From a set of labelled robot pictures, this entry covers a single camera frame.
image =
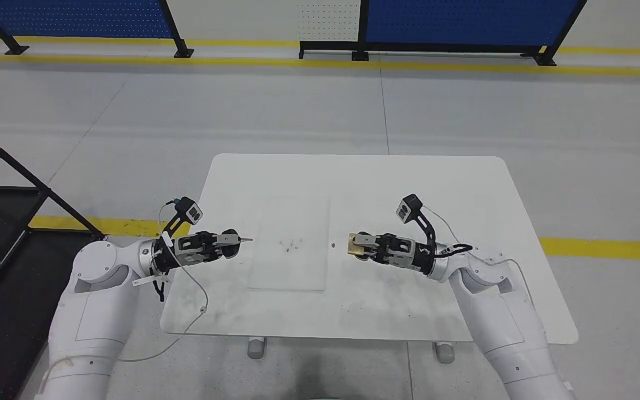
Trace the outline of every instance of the yellow floor line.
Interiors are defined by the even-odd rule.
[[[151,220],[89,218],[92,224],[106,235],[158,236],[158,224]],[[36,216],[29,224],[32,228],[83,229],[71,217]],[[185,235],[187,225],[178,229],[177,235]],[[640,242],[616,240],[586,240],[541,237],[540,244],[548,256],[595,257],[640,260]]]
[[[87,218],[89,222],[96,226],[105,235],[115,236],[158,236],[158,222],[139,219],[119,219],[119,218]],[[29,224],[32,228],[46,229],[86,229],[72,217],[46,217],[36,216]],[[177,235],[186,235],[189,226],[184,224],[178,229]]]
[[[18,42],[29,43],[68,43],[68,44],[106,44],[130,46],[175,46],[173,39],[133,39],[133,38],[81,38],[16,36]],[[291,40],[236,40],[236,39],[185,39],[190,46],[211,47],[299,47],[298,41]],[[640,55],[640,48],[620,47],[560,47],[558,53],[595,54],[595,55]]]
[[[617,47],[560,47],[561,54],[585,54],[607,56],[640,56],[640,49]]]
[[[543,237],[540,244],[548,256],[640,259],[640,242]]]
[[[247,67],[298,67],[298,68],[343,68],[343,69],[383,69],[409,71],[455,71],[493,72],[553,75],[606,75],[640,76],[640,67],[604,66],[559,66],[539,67],[536,65],[492,65],[454,64],[431,62],[394,61],[335,61],[297,60],[279,58],[171,58],[143,56],[84,56],[84,55],[27,55],[0,56],[0,62],[7,63],[71,63],[71,64],[119,64],[119,65],[203,65],[203,66],[247,66]]]

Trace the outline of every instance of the white table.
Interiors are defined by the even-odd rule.
[[[231,260],[189,267],[211,299],[207,313],[189,333],[470,341],[448,283],[438,284],[413,271],[347,255],[350,232],[391,232],[424,240],[415,223],[403,225],[395,215],[400,200],[410,193],[445,217],[460,240],[498,248],[518,260],[549,342],[577,341],[576,327],[507,167],[495,157],[215,157],[199,201],[204,217],[192,231],[220,233],[234,228],[256,242],[243,243]],[[265,204],[286,196],[328,201],[328,221],[304,221],[319,230],[326,224],[328,240],[326,254],[322,250],[325,244],[319,250],[314,248],[326,257],[326,262],[320,263],[325,270],[312,270],[307,281],[287,281],[289,275],[283,276],[281,264],[253,258],[261,240],[258,236],[266,240],[265,231],[270,228],[261,228],[262,221],[273,224],[268,216],[263,220]],[[300,229],[301,218],[293,215],[295,218],[283,218],[272,227],[276,238],[282,239],[289,227]],[[426,211],[425,215],[434,225],[438,241],[453,241],[444,224]],[[256,268],[261,274],[258,284]],[[264,280],[269,276],[265,271],[279,274],[276,278],[282,276],[285,286],[270,286],[278,279]],[[162,329],[182,333],[203,304],[203,293],[177,270],[162,313]]]

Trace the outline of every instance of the table foot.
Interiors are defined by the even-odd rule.
[[[453,343],[435,342],[433,344],[433,351],[436,353],[436,358],[440,364],[451,364],[456,359],[456,354],[453,351]]]
[[[264,348],[267,345],[265,337],[250,337],[247,345],[247,355],[252,360],[259,360],[264,356]]]

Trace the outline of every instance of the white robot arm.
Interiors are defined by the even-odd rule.
[[[161,238],[139,240],[125,248],[94,242],[76,255],[49,329],[49,369],[36,399],[104,400],[113,366],[133,328],[137,286],[153,282],[163,301],[171,269],[231,258],[241,242],[250,240],[232,229],[171,240],[183,222],[193,225],[202,217],[188,198],[175,204],[177,214]]]
[[[516,281],[499,252],[466,244],[444,246],[421,212],[415,195],[403,199],[397,214],[415,220],[427,243],[392,234],[351,234],[349,254],[381,264],[419,271],[449,281],[476,345],[496,370],[512,400],[575,400],[560,379],[547,338],[527,291]],[[497,286],[498,294],[481,293]]]

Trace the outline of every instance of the cable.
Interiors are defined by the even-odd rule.
[[[161,235],[162,234],[162,227],[160,226],[160,216],[162,215],[162,210],[164,210],[164,208],[166,206],[168,206],[169,204],[172,204],[173,201],[169,201],[167,203],[165,203],[162,207],[160,207],[160,211],[158,211],[158,234]]]
[[[53,368],[60,364],[63,361],[70,361],[71,362],[71,366],[73,366],[73,361],[71,361],[74,358],[106,358],[108,360],[111,360],[111,357],[109,356],[96,356],[96,355],[77,355],[77,356],[67,356],[67,357],[62,357],[61,359],[59,359],[58,361],[54,362],[53,364],[51,364],[49,366],[49,368],[47,368],[47,370],[44,372],[44,375],[42,377],[42,381],[40,382],[40,387],[38,388],[38,394],[42,394],[44,392],[44,388],[45,386],[47,386],[47,382],[49,382],[49,376],[51,376],[51,371],[53,371]]]
[[[444,224],[449,229],[449,232],[451,232],[451,236],[453,236],[453,238],[456,240],[456,242],[460,243],[460,239],[458,239],[458,237],[456,236],[455,232],[453,232],[453,229],[451,228],[451,225],[449,225],[449,223],[447,222],[446,219],[444,219],[443,216],[441,216],[437,212],[433,211],[432,209],[430,209],[429,207],[427,207],[424,204],[422,205],[422,207],[426,208],[431,214],[435,215],[436,217],[438,217],[440,219],[440,221],[444,222]],[[468,254],[471,255],[471,257],[475,258],[476,260],[481,261],[481,262],[483,262],[484,264],[486,264],[486,265],[488,265],[490,267],[493,267],[494,265],[502,264],[505,261],[511,261],[512,263],[514,263],[518,267],[518,271],[520,271],[520,276],[522,276],[522,281],[524,282],[524,286],[527,289],[527,295],[529,295],[529,300],[531,301],[531,304],[535,308],[536,305],[533,302],[533,297],[531,296],[531,290],[529,290],[529,284],[527,283],[527,280],[524,277],[524,272],[522,272],[522,267],[520,266],[520,263],[518,263],[513,258],[506,258],[506,259],[504,259],[504,261],[490,263],[490,262],[487,262],[487,261],[483,260],[482,258],[476,256],[471,251],[469,251]]]
[[[206,290],[204,289],[204,287],[200,284],[200,282],[198,282],[198,281],[196,280],[196,278],[194,278],[194,277],[193,277],[193,275],[191,275],[191,274],[189,273],[189,271],[187,271],[187,270],[182,266],[182,264],[180,264],[180,261],[178,261],[178,258],[176,257],[176,255],[175,255],[175,254],[173,254],[173,252],[171,251],[171,249],[167,249],[167,251],[169,252],[169,254],[171,254],[171,256],[173,257],[173,259],[174,259],[174,260],[176,261],[176,263],[180,266],[180,268],[181,268],[181,269],[182,269],[182,270],[187,274],[187,276],[189,276],[189,278],[191,278],[191,280],[192,280],[192,281],[194,281],[194,282],[195,282],[195,284],[196,284],[196,285],[198,285],[198,287],[202,290],[202,293],[204,293],[204,297],[205,297],[205,304],[204,304],[204,306],[203,306],[203,307],[201,307],[201,308],[200,308],[200,314],[198,314],[198,316],[197,316],[193,321],[191,321],[191,323],[187,326],[187,328],[184,330],[184,332],[182,332],[182,333],[180,334],[180,337],[178,337],[176,340],[174,340],[173,342],[171,342],[171,344],[170,344],[169,346],[165,347],[165,349],[164,349],[164,350],[162,350],[161,352],[156,353],[156,354],[154,354],[154,355],[152,355],[152,356],[149,356],[149,357],[131,358],[131,359],[118,358],[118,361],[120,361],[120,362],[131,362],[131,363],[133,363],[133,362],[147,361],[147,360],[151,360],[152,358],[156,358],[156,357],[158,357],[158,356],[160,356],[160,355],[164,354],[167,350],[169,350],[170,348],[172,348],[172,347],[173,347],[173,345],[175,345],[176,343],[178,343],[178,341],[180,341],[180,339],[182,339],[182,338],[184,337],[184,335],[186,335],[186,334],[187,334],[187,331],[189,330],[189,328],[191,328],[191,326],[193,326],[193,324],[195,324],[195,323],[196,323],[196,321],[197,321],[197,320],[199,320],[199,319],[200,319],[200,317],[202,317],[202,316],[204,315],[204,313],[206,313],[206,312],[207,312],[207,309],[209,308],[209,294],[207,293],[207,291],[206,291]]]

